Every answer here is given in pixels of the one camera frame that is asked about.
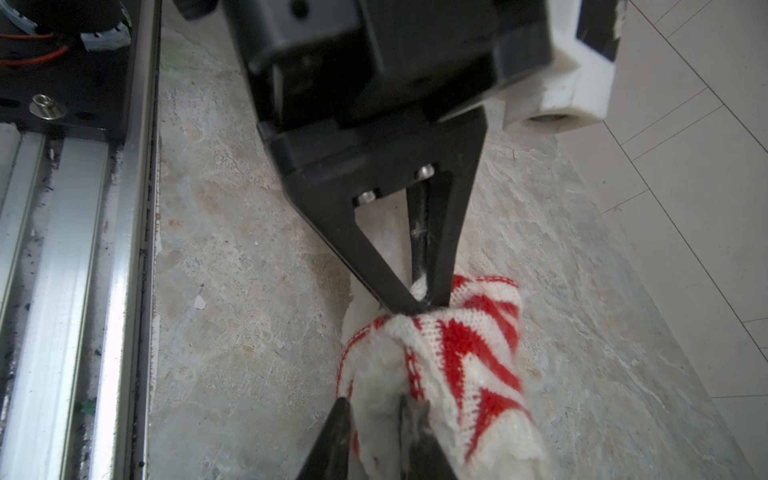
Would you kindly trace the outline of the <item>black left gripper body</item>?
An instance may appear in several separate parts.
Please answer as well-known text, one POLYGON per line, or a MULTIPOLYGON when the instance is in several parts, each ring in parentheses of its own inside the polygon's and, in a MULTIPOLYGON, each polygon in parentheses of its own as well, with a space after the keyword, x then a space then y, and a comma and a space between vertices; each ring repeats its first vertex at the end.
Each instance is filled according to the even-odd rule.
POLYGON ((551 62, 541 1, 227 1, 259 120, 350 126, 417 105, 431 119, 551 62))

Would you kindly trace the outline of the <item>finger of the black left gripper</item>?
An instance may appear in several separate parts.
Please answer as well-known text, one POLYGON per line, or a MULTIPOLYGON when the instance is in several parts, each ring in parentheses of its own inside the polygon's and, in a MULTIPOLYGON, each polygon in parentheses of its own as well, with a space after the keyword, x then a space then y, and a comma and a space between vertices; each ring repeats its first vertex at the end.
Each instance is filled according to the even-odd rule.
POLYGON ((260 124, 291 205, 386 310, 409 316, 449 302, 486 131, 481 107, 442 122, 407 109, 350 129, 260 124), (406 189, 422 181, 428 274, 414 283, 406 189))
POLYGON ((429 184, 418 182, 406 189, 412 280, 426 280, 428 274, 428 200, 429 184))

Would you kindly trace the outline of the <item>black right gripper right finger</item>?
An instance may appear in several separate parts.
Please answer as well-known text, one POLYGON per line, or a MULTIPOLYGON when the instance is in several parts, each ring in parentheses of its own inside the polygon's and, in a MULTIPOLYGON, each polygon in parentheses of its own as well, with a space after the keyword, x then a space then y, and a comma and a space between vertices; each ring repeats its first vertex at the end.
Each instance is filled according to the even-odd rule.
POLYGON ((402 396, 399 407, 400 478, 456 480, 457 477, 429 423, 430 404, 402 396))

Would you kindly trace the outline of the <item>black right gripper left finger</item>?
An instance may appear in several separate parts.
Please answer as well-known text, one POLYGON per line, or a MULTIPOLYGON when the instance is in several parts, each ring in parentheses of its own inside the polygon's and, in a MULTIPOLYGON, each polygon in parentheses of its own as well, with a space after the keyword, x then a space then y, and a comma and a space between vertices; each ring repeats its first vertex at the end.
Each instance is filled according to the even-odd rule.
POLYGON ((351 439, 351 405, 341 397, 334 402, 296 479, 347 480, 351 439))

